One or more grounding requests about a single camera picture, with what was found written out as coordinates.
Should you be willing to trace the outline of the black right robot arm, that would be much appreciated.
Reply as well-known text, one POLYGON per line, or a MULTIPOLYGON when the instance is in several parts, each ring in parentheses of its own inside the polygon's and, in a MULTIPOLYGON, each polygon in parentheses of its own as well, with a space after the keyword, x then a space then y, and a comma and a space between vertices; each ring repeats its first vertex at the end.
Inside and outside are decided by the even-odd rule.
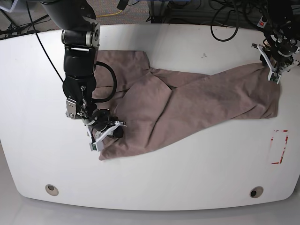
POLYGON ((85 0, 42 0, 40 2, 54 23, 62 29, 65 47, 63 92, 67 98, 66 116, 82 119, 94 143, 106 136, 123 137, 123 123, 108 109, 97 109, 98 103, 111 100, 116 92, 117 79, 113 69, 97 61, 100 24, 93 8, 85 0), (113 88, 109 96, 94 99, 96 67, 106 68, 112 76, 113 88))

